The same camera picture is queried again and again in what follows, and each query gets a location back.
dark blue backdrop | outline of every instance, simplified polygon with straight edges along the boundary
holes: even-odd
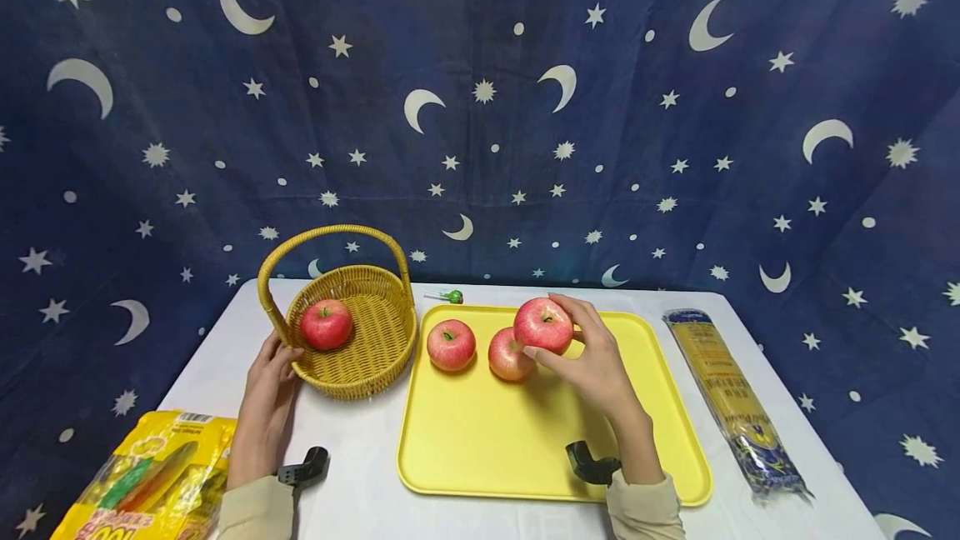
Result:
[[[724,293],[884,525],[950,538],[959,8],[2,0],[0,530],[50,533],[280,239],[362,223],[421,281]]]

wicker basket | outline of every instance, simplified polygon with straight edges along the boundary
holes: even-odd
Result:
[[[273,301],[268,283],[280,258],[310,239],[337,233],[366,234],[390,247],[400,278],[374,266],[339,267],[324,273],[301,290],[286,318]],[[277,246],[257,275],[260,304],[285,344],[304,349],[292,365],[312,387],[342,401],[355,401],[380,393],[397,380],[413,352],[417,313],[406,258],[393,238],[360,225],[331,225],[303,232]],[[299,322],[310,305],[336,298],[353,315],[353,333],[342,348],[321,352],[303,341]]]

snack package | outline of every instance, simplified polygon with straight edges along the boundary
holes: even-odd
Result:
[[[753,497],[760,502],[778,492],[812,497],[708,315],[684,308],[664,313],[663,320],[687,358]]]
[[[140,417],[52,540],[202,540],[220,508],[236,420]]]

white table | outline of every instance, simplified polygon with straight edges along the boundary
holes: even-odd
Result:
[[[303,280],[273,280],[283,311],[305,286]],[[437,303],[423,298],[440,288],[414,283],[417,315]],[[548,288],[458,286],[466,302],[516,307]],[[830,457],[820,437],[779,381],[727,299],[705,292],[564,289],[592,301],[600,311],[636,313],[650,322],[673,372],[684,405],[713,470],[713,496],[705,506],[682,510],[691,540],[721,538],[857,538],[883,540],[873,517]],[[756,390],[790,457],[817,497],[812,507],[786,496],[768,507],[753,504],[733,455],[697,389],[683,355],[663,324],[671,308],[701,308],[730,346]],[[179,408],[235,418],[246,371],[271,330],[261,310],[255,280],[246,282],[170,389],[161,409]],[[285,463],[299,463],[314,445],[330,451],[327,481],[304,492],[299,538],[496,538],[497,540],[587,540],[613,538],[602,504],[429,497],[407,490],[397,475],[397,444],[409,368],[385,393],[361,402],[336,402],[310,387],[297,397]]]

beige sleeve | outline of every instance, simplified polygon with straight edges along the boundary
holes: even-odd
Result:
[[[220,540],[290,540],[293,490],[266,476],[228,491],[220,507]]]
[[[613,472],[607,489],[607,510],[618,540],[684,540],[680,498],[673,477],[666,474],[654,485],[626,483],[623,472]]]

